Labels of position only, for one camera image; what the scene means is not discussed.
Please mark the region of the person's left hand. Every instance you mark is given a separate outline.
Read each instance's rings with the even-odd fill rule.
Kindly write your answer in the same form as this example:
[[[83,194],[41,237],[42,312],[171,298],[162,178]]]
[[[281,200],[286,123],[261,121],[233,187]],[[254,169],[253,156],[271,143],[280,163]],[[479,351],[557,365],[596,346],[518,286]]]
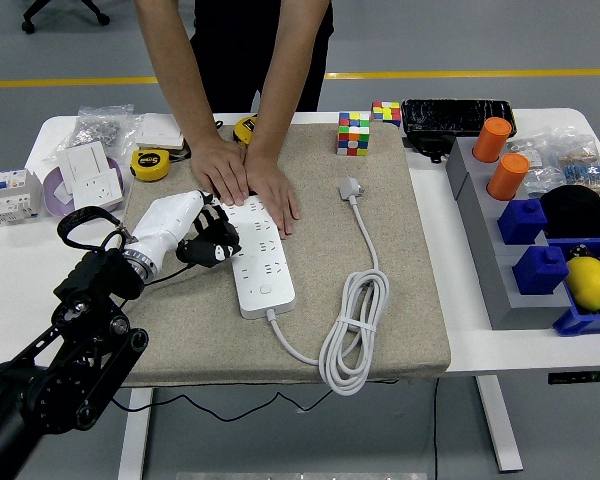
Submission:
[[[291,182],[278,167],[277,158],[249,150],[244,162],[246,180],[270,214],[282,239],[293,233],[301,210]]]

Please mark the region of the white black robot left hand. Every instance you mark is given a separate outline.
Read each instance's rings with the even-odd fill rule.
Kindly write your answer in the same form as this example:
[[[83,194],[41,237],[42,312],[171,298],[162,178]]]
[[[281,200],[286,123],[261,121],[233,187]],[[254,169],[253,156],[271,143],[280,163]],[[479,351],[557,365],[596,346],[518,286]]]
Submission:
[[[155,200],[123,256],[149,282],[174,251],[184,264],[211,268],[240,252],[239,235],[212,195],[194,190]]]

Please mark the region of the person's right hand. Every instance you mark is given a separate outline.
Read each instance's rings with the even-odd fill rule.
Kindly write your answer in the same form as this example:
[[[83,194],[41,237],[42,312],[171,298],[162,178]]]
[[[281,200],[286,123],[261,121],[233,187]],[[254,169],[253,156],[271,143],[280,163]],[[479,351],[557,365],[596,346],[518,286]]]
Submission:
[[[218,135],[191,147],[191,169],[203,189],[226,205],[242,205],[249,196],[244,152]]]

